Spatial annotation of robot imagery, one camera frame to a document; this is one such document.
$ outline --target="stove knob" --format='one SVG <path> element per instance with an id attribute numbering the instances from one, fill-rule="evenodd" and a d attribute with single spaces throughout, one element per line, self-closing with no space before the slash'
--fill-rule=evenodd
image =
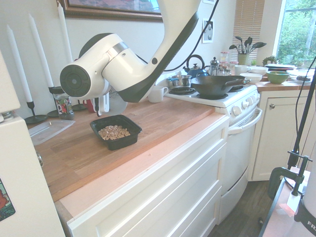
<path id="1" fill-rule="evenodd" d="M 257 101 L 257 98 L 254 95 L 252 95 L 250 98 L 252 99 L 253 103 Z"/>
<path id="2" fill-rule="evenodd" d="M 233 106 L 233 114 L 237 117 L 238 115 L 241 115 L 242 111 L 239 106 Z"/>
<path id="3" fill-rule="evenodd" d="M 251 97 L 249 97 L 249 98 L 247 99 L 247 102 L 249 102 L 249 105 L 253 105 L 253 100 L 252 100 Z"/>
<path id="4" fill-rule="evenodd" d="M 247 109 L 248 106 L 249 106 L 249 102 L 248 102 L 248 101 L 243 101 L 243 102 L 242 102 L 242 107 L 243 107 L 244 109 Z"/>

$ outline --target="floor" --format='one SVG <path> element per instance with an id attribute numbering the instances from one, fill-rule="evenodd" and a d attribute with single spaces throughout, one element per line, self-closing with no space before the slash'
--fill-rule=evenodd
<path id="1" fill-rule="evenodd" d="M 268 197 L 268 181 L 248 182 L 240 201 L 208 237 L 258 237 L 258 218 L 266 219 L 272 200 Z"/>

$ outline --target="magnet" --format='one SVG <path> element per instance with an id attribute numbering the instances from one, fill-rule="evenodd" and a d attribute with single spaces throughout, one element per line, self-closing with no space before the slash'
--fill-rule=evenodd
<path id="1" fill-rule="evenodd" d="M 15 209 L 6 192 L 2 180 L 0 179 L 0 221 L 12 216 L 15 213 Z"/>

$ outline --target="green bowl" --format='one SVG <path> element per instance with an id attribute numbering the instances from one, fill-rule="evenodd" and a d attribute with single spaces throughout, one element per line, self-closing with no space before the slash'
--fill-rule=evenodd
<path id="1" fill-rule="evenodd" d="M 290 73 L 280 71 L 268 71 L 267 75 L 269 82 L 273 84 L 282 84 L 287 80 Z"/>

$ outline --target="white stove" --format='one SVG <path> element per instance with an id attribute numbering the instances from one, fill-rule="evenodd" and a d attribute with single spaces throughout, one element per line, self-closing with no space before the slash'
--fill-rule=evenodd
<path id="1" fill-rule="evenodd" d="M 165 79 L 173 75 L 163 75 L 158 85 L 166 86 Z M 198 92 L 191 95 L 165 96 L 189 102 L 210 105 L 215 111 L 230 117 L 227 149 L 223 163 L 222 196 L 219 223 L 233 210 L 248 183 L 248 165 L 255 124 L 262 110 L 257 107 L 260 94 L 255 85 L 245 85 L 241 91 L 228 92 L 227 97 L 218 100 L 198 98 Z"/>
<path id="2" fill-rule="evenodd" d="M 243 90 L 228 92 L 227 95 L 226 98 L 218 100 L 198 98 L 198 92 L 191 95 L 174 95 L 168 92 L 165 96 L 216 107 L 216 112 L 231 118 L 230 124 L 234 124 L 251 113 L 260 100 L 260 94 L 255 85 L 245 85 Z"/>

